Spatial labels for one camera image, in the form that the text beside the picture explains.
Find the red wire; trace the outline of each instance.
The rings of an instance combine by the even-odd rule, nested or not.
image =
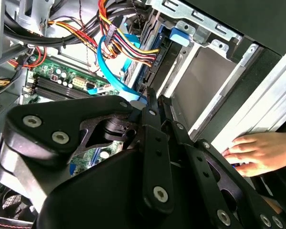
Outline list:
[[[11,226],[11,225],[1,224],[1,223],[0,223],[0,227],[15,228],[15,229],[31,229],[32,228],[32,227]]]
[[[97,46],[97,43],[95,42],[94,39],[92,39],[91,37],[89,37],[86,33],[78,30],[77,28],[71,26],[71,25],[68,25],[68,24],[64,24],[65,26],[69,27],[70,29],[72,29],[75,33],[77,33],[78,35],[86,38],[88,41],[90,41],[92,44],[96,45]]]
[[[47,57],[47,48],[44,47],[43,59],[42,59],[39,63],[37,63],[37,61],[35,61],[33,64],[29,64],[29,65],[24,64],[23,66],[26,67],[26,68],[35,68],[35,67],[38,67],[38,66],[40,66],[40,65],[45,61],[46,57]],[[16,61],[14,61],[14,60],[10,60],[9,62],[12,63],[12,64],[15,64],[16,66],[18,65],[18,63],[17,63]]]

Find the black cable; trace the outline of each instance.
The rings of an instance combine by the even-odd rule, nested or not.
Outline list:
[[[145,10],[142,10],[142,9],[137,9],[137,10],[139,11],[140,14],[147,14]],[[135,13],[135,10],[131,8],[131,9],[119,11],[117,13],[113,13],[109,15],[108,18],[112,20],[113,18],[119,15],[129,15],[129,14],[134,14],[134,13]],[[100,30],[100,23],[96,22],[90,28],[90,30],[87,31],[87,34],[90,37],[94,37],[98,34],[99,30]],[[28,37],[28,36],[19,35],[17,33],[13,33],[10,30],[10,28],[7,26],[4,26],[4,34],[7,35],[8,37],[20,40],[27,44],[36,45],[36,46],[57,48],[57,47],[61,47],[61,46],[68,45],[68,44],[78,43],[77,42],[78,39],[76,39],[73,35],[70,35],[68,37],[63,37],[63,38]]]
[[[67,1],[68,0],[61,0],[55,6],[53,6],[50,10],[50,17],[52,17],[57,11],[59,11],[67,3]]]
[[[26,55],[26,54],[23,55],[23,58],[24,58],[24,59],[23,59],[23,62],[24,62],[24,63],[27,62],[28,59],[29,59],[29,57],[30,57],[29,55]],[[15,74],[11,77],[9,84],[6,85],[6,86],[4,86],[4,87],[0,87],[0,94],[1,94],[2,92],[6,91],[9,87],[11,87],[11,86],[13,85],[13,83],[14,83],[16,80],[19,79],[19,77],[21,76],[22,72],[23,72],[23,69],[17,70],[17,71],[15,72]]]
[[[112,13],[113,11],[118,9],[123,9],[123,10],[118,11],[116,13]],[[137,10],[140,14],[147,14],[148,12],[144,9],[146,8],[138,8]],[[129,15],[136,13],[131,3],[113,3],[107,8],[107,12],[108,12],[108,18],[110,20],[119,15]],[[46,46],[54,48],[69,44],[80,43],[78,39],[75,38],[73,35],[62,38],[47,38],[47,37],[39,37],[38,35],[32,34],[30,32],[28,34],[28,31],[23,27],[21,27],[17,22],[15,22],[13,18],[11,17],[8,18],[8,16],[6,18],[7,18],[6,22],[8,23],[9,26],[12,25],[11,26],[12,28],[10,28],[7,24],[5,24],[4,34],[11,38],[23,41],[25,43],[36,46]],[[99,21],[97,21],[97,16],[94,16],[85,26],[87,34],[93,38],[100,30],[100,23]]]

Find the screw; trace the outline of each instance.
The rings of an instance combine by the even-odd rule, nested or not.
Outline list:
[[[128,107],[128,105],[124,102],[120,102],[120,105],[123,106],[123,107]]]
[[[153,195],[161,203],[166,203],[168,201],[168,194],[166,190],[160,186],[156,186],[153,188]]]
[[[180,123],[177,123],[177,127],[178,127],[179,129],[181,129],[181,130],[184,129],[183,125],[181,125]]]
[[[32,128],[36,128],[42,124],[42,120],[33,115],[25,116],[22,121],[25,125]]]
[[[52,140],[58,144],[66,144],[69,141],[69,136],[62,131],[56,131],[52,134]]]
[[[156,112],[153,110],[149,110],[149,113],[151,113],[152,115],[156,115]]]
[[[273,216],[272,219],[279,228],[283,228],[282,222],[277,217]]]
[[[260,214],[261,220],[262,222],[267,226],[267,227],[271,227],[271,223],[268,220],[268,218],[266,216],[264,216],[263,214]]]
[[[36,61],[36,57],[35,56],[30,56],[30,60],[35,62]]]
[[[225,224],[226,226],[231,225],[230,217],[228,216],[228,214],[224,210],[219,209],[217,211],[217,216],[220,219],[220,221],[222,221],[222,223]]]
[[[209,149],[211,148],[210,145],[207,142],[203,142],[203,145],[205,146],[205,148]]]

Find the mounting hole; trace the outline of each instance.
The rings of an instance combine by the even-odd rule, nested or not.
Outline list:
[[[205,176],[206,178],[210,177],[210,175],[209,175],[208,173],[206,173],[206,172],[203,172],[203,174],[204,174],[204,176]]]
[[[128,130],[128,131],[126,132],[126,136],[127,136],[128,138],[131,138],[131,137],[134,137],[136,133],[137,133],[137,132],[136,132],[135,130]]]
[[[161,152],[160,150],[157,150],[157,151],[156,151],[156,154],[157,154],[158,156],[162,156],[162,152]]]

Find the green circuit board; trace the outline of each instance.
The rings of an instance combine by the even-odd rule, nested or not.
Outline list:
[[[104,80],[99,80],[97,79],[97,77],[91,75],[87,75],[87,74],[83,74],[77,70],[68,68],[66,66],[60,65],[56,62],[53,62],[51,60],[45,60],[44,63],[36,68],[33,69],[33,72],[51,79],[51,77],[53,76],[57,76],[59,78],[59,76],[64,73],[66,74],[66,77],[64,77],[65,79],[68,79],[69,81],[72,81],[75,77],[80,77],[82,79],[85,79],[93,84],[95,84],[95,87],[102,87],[108,84],[108,82]]]

